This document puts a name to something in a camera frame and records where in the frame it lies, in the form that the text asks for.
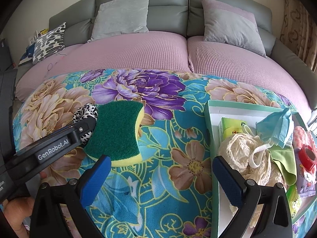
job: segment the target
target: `sponge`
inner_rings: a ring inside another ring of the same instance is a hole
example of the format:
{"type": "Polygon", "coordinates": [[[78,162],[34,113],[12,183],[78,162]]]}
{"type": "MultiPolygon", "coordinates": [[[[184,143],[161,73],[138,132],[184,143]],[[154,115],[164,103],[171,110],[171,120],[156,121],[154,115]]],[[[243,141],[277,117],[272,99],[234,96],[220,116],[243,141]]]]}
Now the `sponge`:
{"type": "Polygon", "coordinates": [[[143,104],[136,101],[120,100],[100,105],[95,130],[84,151],[95,159],[108,155],[113,167],[141,162],[137,131],[143,117],[143,104]]]}

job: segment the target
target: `screw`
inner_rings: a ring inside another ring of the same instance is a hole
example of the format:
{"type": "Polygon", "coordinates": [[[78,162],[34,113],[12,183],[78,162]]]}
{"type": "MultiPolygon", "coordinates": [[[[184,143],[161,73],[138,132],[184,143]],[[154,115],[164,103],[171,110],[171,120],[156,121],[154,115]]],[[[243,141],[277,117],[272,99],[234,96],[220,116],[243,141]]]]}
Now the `screw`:
{"type": "Polygon", "coordinates": [[[277,186],[278,188],[280,188],[280,189],[283,189],[283,188],[284,188],[283,184],[281,184],[280,182],[278,182],[278,183],[276,184],[276,186],[277,186]]]}
{"type": "Polygon", "coordinates": [[[45,189],[47,187],[48,183],[47,182],[44,182],[40,185],[40,188],[41,189],[45,189]]]}
{"type": "Polygon", "coordinates": [[[68,183],[69,183],[70,185],[75,185],[75,184],[77,183],[77,181],[78,181],[78,180],[77,180],[76,178],[73,178],[73,179],[70,179],[68,183]]]}
{"type": "Polygon", "coordinates": [[[255,181],[253,181],[252,179],[247,179],[247,184],[250,186],[254,186],[255,185],[255,181]]]}

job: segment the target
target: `purple package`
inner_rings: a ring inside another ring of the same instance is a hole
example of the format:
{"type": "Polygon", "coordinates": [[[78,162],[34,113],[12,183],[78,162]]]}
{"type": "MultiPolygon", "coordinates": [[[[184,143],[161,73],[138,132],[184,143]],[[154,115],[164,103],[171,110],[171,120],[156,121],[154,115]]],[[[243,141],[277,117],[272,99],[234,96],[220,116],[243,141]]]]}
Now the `purple package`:
{"type": "Polygon", "coordinates": [[[316,194],[315,190],[315,180],[316,180],[316,167],[314,169],[314,174],[308,172],[302,165],[298,157],[299,149],[294,149],[295,161],[297,168],[297,181],[296,187],[297,192],[301,198],[307,198],[316,194]]]}

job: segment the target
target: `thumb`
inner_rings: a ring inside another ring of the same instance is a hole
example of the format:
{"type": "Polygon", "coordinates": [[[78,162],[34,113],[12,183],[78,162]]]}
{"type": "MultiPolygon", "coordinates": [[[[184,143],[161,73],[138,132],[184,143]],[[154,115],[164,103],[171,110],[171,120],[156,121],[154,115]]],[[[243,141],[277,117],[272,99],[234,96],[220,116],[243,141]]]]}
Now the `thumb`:
{"type": "Polygon", "coordinates": [[[31,216],[33,206],[34,199],[32,197],[17,198],[10,201],[4,209],[4,216],[19,237],[24,237],[26,234],[22,222],[24,218],[31,216]]]}

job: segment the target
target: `red tape roll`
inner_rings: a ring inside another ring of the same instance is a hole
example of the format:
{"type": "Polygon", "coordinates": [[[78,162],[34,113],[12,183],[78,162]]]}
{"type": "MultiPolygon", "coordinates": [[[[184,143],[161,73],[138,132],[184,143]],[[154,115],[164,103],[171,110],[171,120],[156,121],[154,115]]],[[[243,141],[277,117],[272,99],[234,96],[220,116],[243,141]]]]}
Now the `red tape roll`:
{"type": "Polygon", "coordinates": [[[298,157],[307,171],[311,171],[317,165],[317,155],[308,145],[303,145],[298,153],[298,157]]]}

